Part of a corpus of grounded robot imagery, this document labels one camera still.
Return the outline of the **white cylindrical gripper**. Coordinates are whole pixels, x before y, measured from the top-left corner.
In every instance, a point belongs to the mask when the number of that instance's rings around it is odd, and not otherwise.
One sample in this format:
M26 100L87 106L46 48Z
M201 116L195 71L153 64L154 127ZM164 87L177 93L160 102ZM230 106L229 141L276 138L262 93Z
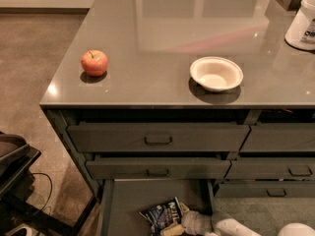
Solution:
M181 236L184 231L189 235L208 236L213 232L211 217L180 203L180 209L184 213L181 218L181 224L173 223L160 232L160 236Z

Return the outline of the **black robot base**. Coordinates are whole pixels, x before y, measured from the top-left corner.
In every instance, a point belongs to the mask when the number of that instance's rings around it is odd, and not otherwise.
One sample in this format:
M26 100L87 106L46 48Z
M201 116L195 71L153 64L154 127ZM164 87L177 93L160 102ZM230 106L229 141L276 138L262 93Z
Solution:
M78 236L95 206L95 198L89 200L76 223L71 226L44 213L42 208L35 208L22 201L12 192L14 186L29 174L29 168L40 156L41 152L30 146L23 137L0 134L0 200L25 222L33 224L46 235L49 234L48 230L52 230L60 236Z

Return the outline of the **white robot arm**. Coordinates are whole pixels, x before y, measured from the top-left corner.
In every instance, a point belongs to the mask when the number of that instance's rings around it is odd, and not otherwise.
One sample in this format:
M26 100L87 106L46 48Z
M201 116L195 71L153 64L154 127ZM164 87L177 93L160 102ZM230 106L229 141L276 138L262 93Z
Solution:
M212 215L190 210L182 204L184 213L181 223L172 223L160 232L160 236L262 236L238 222L225 212L216 211ZM315 230L303 223L285 225L277 236L315 236Z

